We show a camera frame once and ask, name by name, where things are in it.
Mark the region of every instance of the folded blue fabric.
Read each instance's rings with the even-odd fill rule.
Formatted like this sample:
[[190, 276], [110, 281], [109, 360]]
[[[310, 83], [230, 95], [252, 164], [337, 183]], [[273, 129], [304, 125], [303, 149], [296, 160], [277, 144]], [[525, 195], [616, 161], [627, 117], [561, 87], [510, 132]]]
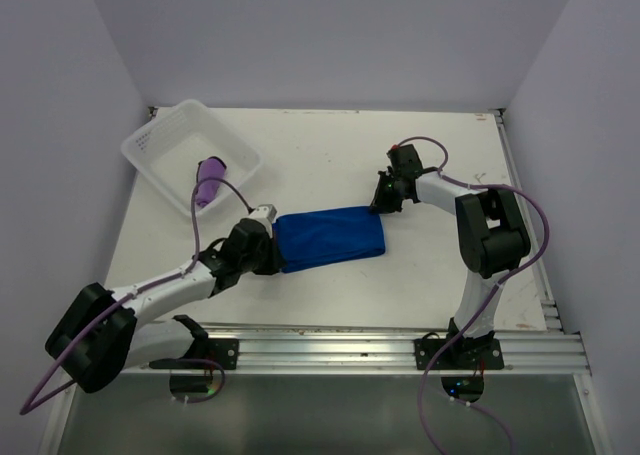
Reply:
[[380, 215], [369, 213], [368, 207], [284, 215], [273, 228], [287, 263], [284, 273], [385, 252]]

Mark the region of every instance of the glass panel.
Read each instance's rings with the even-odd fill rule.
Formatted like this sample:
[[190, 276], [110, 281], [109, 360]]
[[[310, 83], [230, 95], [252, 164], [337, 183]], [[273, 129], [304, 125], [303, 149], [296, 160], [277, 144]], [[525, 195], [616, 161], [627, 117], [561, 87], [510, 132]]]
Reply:
[[[487, 376], [480, 403], [511, 427], [518, 453], [595, 453], [571, 376]], [[500, 428], [429, 380], [428, 420], [452, 453], [506, 454]], [[124, 374], [75, 397], [60, 453], [431, 454], [416, 377], [231, 375], [220, 395], [171, 401], [166, 374]]]

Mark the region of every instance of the plastic basket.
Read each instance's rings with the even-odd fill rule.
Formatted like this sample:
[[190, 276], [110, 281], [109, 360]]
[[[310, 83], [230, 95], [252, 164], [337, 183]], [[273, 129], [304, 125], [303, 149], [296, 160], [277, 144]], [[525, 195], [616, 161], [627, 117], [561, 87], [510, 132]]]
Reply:
[[[197, 100], [185, 100], [122, 142], [122, 154], [183, 215], [191, 216], [198, 162], [220, 157], [225, 179], [242, 190], [262, 166], [262, 154], [221, 123]], [[206, 215], [232, 194], [220, 185], [216, 198], [197, 210]]]

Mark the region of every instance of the black bracket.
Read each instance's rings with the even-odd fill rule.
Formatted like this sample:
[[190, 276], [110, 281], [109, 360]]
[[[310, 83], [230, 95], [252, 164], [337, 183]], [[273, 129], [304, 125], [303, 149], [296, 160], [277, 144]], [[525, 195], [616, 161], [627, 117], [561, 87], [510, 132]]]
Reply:
[[194, 365], [184, 359], [207, 359], [218, 363], [225, 371], [235, 370], [238, 364], [240, 342], [237, 338], [196, 339], [182, 359], [163, 359], [149, 363], [154, 370], [193, 370]]
[[[531, 251], [531, 241], [515, 195], [490, 189], [455, 199], [460, 255], [469, 270], [489, 278], [514, 270]], [[489, 228], [487, 219], [499, 221]]]
[[378, 186], [369, 205], [372, 213], [394, 213], [402, 211], [402, 202], [418, 203], [416, 180], [425, 173], [434, 172], [435, 167], [424, 168], [413, 145], [394, 146], [387, 152], [391, 166], [386, 172], [378, 172]]
[[[116, 303], [112, 293], [99, 283], [84, 287], [47, 339], [47, 353], [58, 358], [91, 320]], [[62, 368], [86, 393], [102, 389], [124, 367], [136, 322], [133, 310], [119, 307], [75, 346]]]
[[[429, 360], [438, 350], [450, 340], [458, 330], [453, 322], [449, 322], [449, 332], [446, 338], [436, 338], [435, 333], [428, 333], [413, 341], [416, 368], [424, 370]], [[504, 359], [500, 341], [494, 338], [494, 332], [479, 338], [462, 337], [445, 351], [433, 366], [434, 370], [502, 370]]]
[[211, 296], [233, 287], [247, 272], [273, 275], [285, 266], [275, 239], [269, 237], [257, 220], [243, 218], [235, 224], [229, 237], [213, 242], [198, 255], [216, 279]]

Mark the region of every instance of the white wall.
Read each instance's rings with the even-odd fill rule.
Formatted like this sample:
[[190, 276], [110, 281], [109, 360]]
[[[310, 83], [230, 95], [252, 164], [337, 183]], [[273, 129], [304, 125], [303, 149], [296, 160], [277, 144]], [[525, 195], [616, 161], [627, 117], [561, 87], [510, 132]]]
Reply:
[[584, 336], [617, 453], [640, 453], [639, 21], [638, 0], [570, 0], [506, 119], [523, 185], [551, 221], [551, 285]]
[[104, 277], [145, 107], [92, 0], [0, 0], [0, 453], [33, 454], [49, 412], [18, 410], [44, 341]]
[[145, 99], [507, 105], [566, 0], [95, 0]]

